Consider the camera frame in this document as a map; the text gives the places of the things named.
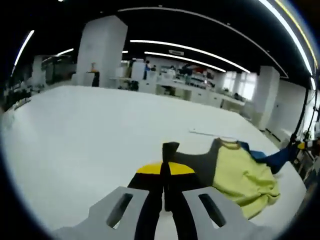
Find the workstation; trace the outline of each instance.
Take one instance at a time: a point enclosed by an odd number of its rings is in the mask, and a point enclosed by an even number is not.
[[[278,21],[263,4],[249,6],[256,17]],[[66,44],[55,39],[40,47],[37,29],[23,44],[36,49],[23,52],[32,56],[31,91],[3,114],[1,144],[33,220],[59,239],[186,240],[184,231],[199,240],[273,239],[290,228],[319,170],[317,148],[297,147],[320,132],[303,134],[314,129],[309,105],[319,108],[319,76],[284,47],[295,47],[285,29],[257,18],[271,36],[266,41],[241,21],[239,34],[235,21],[212,20],[217,12],[195,16],[159,6],[97,13],[79,24],[78,38],[76,27],[64,33]],[[248,21],[256,19],[247,13]],[[197,17],[194,34],[171,24],[177,16]],[[208,29],[221,35],[199,40]],[[278,48],[295,64],[274,56]],[[14,70],[11,79],[18,79]],[[13,91],[22,92],[23,82]],[[286,93],[289,85],[299,94]],[[220,214],[210,213],[217,208]]]

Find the column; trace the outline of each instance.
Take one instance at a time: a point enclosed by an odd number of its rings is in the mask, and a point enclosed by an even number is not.
[[[234,79],[234,85],[233,89],[231,89],[231,92],[233,94],[239,93],[239,88],[240,88],[240,82],[241,82],[241,73],[236,73],[235,79]]]
[[[45,85],[46,78],[44,76],[43,71],[41,70],[43,61],[43,56],[38,55],[34,57],[33,65],[32,65],[32,75],[31,75],[31,85]]]
[[[258,127],[264,131],[270,120],[278,94],[280,74],[272,66],[261,66],[257,79],[253,102],[255,110],[260,115]]]
[[[88,22],[80,42],[76,75],[78,83],[84,73],[91,71],[92,63],[100,72],[99,87],[110,87],[110,77],[120,66],[128,26],[116,16],[106,16]]]

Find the yellow garment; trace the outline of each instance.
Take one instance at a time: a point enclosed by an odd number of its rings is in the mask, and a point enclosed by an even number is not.
[[[278,183],[265,163],[257,163],[236,142],[222,142],[213,187],[237,203],[250,219],[279,198]]]

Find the ceiling light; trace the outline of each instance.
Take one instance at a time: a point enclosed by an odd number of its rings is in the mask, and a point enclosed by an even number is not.
[[[285,30],[289,33],[289,35],[291,36],[292,40],[294,41],[296,47],[298,48],[298,50],[301,54],[301,57],[304,61],[304,64],[306,66],[306,69],[309,71],[310,75],[312,75],[313,73],[312,73],[311,66],[309,64],[307,55],[306,55],[303,47],[301,46],[301,43],[299,42],[297,36],[295,35],[294,31],[289,26],[289,24],[286,22],[286,20],[280,15],[280,13],[267,0],[259,0],[259,2],[262,3],[284,26]]]
[[[316,83],[315,83],[315,80],[313,79],[313,77],[310,77],[310,81],[311,81],[312,89],[316,90]]]
[[[44,63],[44,62],[46,62],[46,61],[48,61],[48,60],[50,60],[50,59],[52,59],[52,56],[50,56],[50,57],[46,58],[46,59],[45,59],[45,60],[43,60],[42,62]]]
[[[57,55],[55,55],[56,57],[59,57],[60,55],[62,55],[62,54],[66,54],[66,53],[69,53],[69,52],[72,52],[74,49],[73,48],[71,48],[71,49],[68,49],[68,50],[65,50],[65,51],[62,51],[62,52],[60,52],[60,53],[58,53]]]
[[[201,65],[207,66],[209,68],[219,70],[219,71],[221,71],[223,73],[226,72],[226,70],[224,70],[222,68],[219,68],[219,67],[204,63],[202,61],[197,61],[197,60],[193,60],[193,59],[182,57],[182,56],[174,56],[174,55],[170,55],[170,54],[164,54],[164,53],[158,53],[158,52],[150,52],[150,51],[145,51],[144,54],[163,56],[163,57],[168,57],[168,58],[173,58],[173,59],[181,59],[181,60],[192,62],[192,63],[195,63],[195,64],[201,64]]]
[[[24,43],[22,44],[22,47],[20,48],[20,51],[19,51],[19,53],[18,53],[18,56],[17,56],[16,59],[15,59],[15,62],[14,62],[14,65],[15,65],[15,66],[17,65],[17,63],[18,63],[18,61],[19,61],[19,58],[20,58],[23,50],[25,49],[28,41],[30,40],[30,38],[31,38],[31,36],[34,34],[34,32],[35,32],[35,30],[30,31],[29,34],[28,34],[28,36],[27,36],[26,39],[24,40]]]
[[[280,2],[279,0],[275,0],[275,1],[276,1],[276,3],[285,11],[285,13],[286,13],[286,14],[291,18],[291,20],[294,22],[295,26],[299,29],[301,35],[302,35],[303,38],[304,38],[304,41],[306,42],[306,44],[307,44],[307,46],[308,46],[308,48],[309,48],[309,50],[310,50],[310,52],[311,52],[311,55],[312,55],[313,60],[314,60],[314,62],[315,62],[315,67],[318,68],[318,62],[317,62],[315,53],[314,53],[314,51],[313,51],[313,49],[312,49],[312,47],[311,47],[311,45],[310,45],[310,43],[309,43],[309,41],[308,41],[308,39],[307,39],[307,37],[306,37],[304,31],[302,31],[299,23],[295,20],[294,16],[292,16],[292,14],[291,14],[291,13],[289,12],[289,10],[283,5],[282,2]]]
[[[219,60],[222,60],[228,64],[231,64],[243,71],[245,71],[246,73],[250,74],[251,72],[248,70],[248,69],[245,69],[244,67],[232,62],[232,61],[229,61],[221,56],[218,56],[218,55],[215,55],[215,54],[212,54],[210,52],[207,52],[207,51],[202,51],[200,49],[196,49],[196,48],[193,48],[193,47],[189,47],[189,46],[183,46],[183,45],[180,45],[180,44],[175,44],[175,43],[169,43],[169,42],[163,42],[163,41],[150,41],[150,40],[130,40],[131,43],[146,43],[146,44],[160,44],[160,45],[167,45],[167,46],[172,46],[172,47],[177,47],[177,48],[182,48],[182,49],[188,49],[188,50],[191,50],[191,51],[194,51],[194,52],[198,52],[198,53],[202,53],[202,54],[206,54],[208,56],[211,56],[211,57],[214,57],[216,59],[219,59]]]
[[[190,14],[190,15],[193,15],[193,16],[197,16],[197,17],[212,21],[212,22],[214,22],[216,24],[220,24],[220,25],[228,28],[229,30],[234,31],[235,33],[239,34],[240,36],[244,37],[246,40],[248,40],[249,42],[254,44],[257,48],[259,48],[261,51],[263,51],[264,54],[266,54],[278,66],[278,68],[282,71],[284,76],[281,76],[281,78],[283,78],[283,79],[288,79],[289,78],[288,74],[283,69],[283,67],[281,67],[280,64],[265,49],[263,49],[258,43],[253,41],[247,35],[243,34],[242,32],[238,31],[237,29],[233,28],[232,26],[228,26],[227,24],[225,24],[225,23],[223,23],[221,21],[218,21],[218,20],[216,20],[214,18],[208,17],[206,15],[202,15],[200,13],[193,12],[193,11],[187,11],[187,10],[184,10],[184,9],[169,8],[169,7],[158,7],[158,6],[144,6],[144,7],[124,8],[124,9],[118,10],[118,12],[136,11],[136,10],[162,10],[162,11],[171,11],[171,12],[176,12],[176,13],[184,13],[184,14]]]

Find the desk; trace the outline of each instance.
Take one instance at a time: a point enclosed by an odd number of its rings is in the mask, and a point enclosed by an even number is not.
[[[226,96],[226,95],[223,95],[223,94],[219,94],[219,93],[216,93],[216,92],[213,92],[213,91],[210,91],[208,89],[202,89],[202,88],[198,88],[198,87],[195,87],[195,86],[190,86],[190,85],[185,85],[185,84],[182,84],[182,83],[177,83],[177,82],[174,82],[172,80],[168,80],[168,81],[158,81],[156,83],[157,85],[159,86],[170,86],[170,87],[173,87],[173,88],[177,88],[177,89],[183,89],[185,91],[190,91],[191,92],[191,97],[188,99],[189,101],[191,102],[196,102],[196,103],[202,103],[202,104],[205,104],[205,105],[211,105],[213,107],[217,107],[217,108],[220,108],[220,106],[223,104],[223,101],[228,101],[228,102],[231,102],[231,103],[234,103],[234,104],[237,104],[237,105],[240,105],[240,106],[244,106],[245,105],[245,102],[243,101],[240,101],[240,100],[236,100],[230,96]],[[198,100],[198,98],[193,98],[193,94],[195,95],[201,95],[201,99]],[[221,104],[211,104],[212,103],[212,99],[219,99],[221,100]]]
[[[245,141],[267,155],[276,146],[240,115],[154,94],[85,86],[60,86],[32,96],[18,108],[10,129],[2,129],[6,166],[17,193],[48,230],[74,226],[89,207],[118,186],[127,186],[138,168],[162,159],[162,143],[203,154],[210,133]],[[275,176],[281,197],[251,221],[283,231],[297,212],[306,188],[287,162]],[[162,212],[156,240],[176,240],[172,216]]]

